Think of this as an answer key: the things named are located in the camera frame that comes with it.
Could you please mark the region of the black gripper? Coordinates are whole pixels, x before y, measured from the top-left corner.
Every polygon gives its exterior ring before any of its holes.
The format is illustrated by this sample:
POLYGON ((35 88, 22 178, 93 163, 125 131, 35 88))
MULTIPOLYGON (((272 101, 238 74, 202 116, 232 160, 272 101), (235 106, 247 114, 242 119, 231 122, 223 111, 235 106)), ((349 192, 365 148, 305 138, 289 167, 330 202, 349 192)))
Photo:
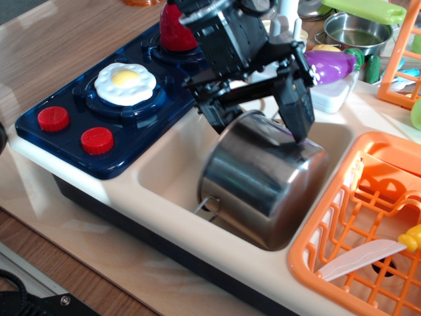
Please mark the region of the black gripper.
POLYGON ((281 72, 275 80, 275 100, 279 114, 297 143, 307 138, 314 122, 310 97, 310 68, 302 45, 270 43, 261 16, 277 5, 276 1, 180 1, 180 24, 189 29, 203 52, 212 74, 193 79, 189 88, 198 112, 221 134, 243 114, 237 105, 219 99, 228 82, 242 80, 281 57, 295 65, 302 78, 281 72))

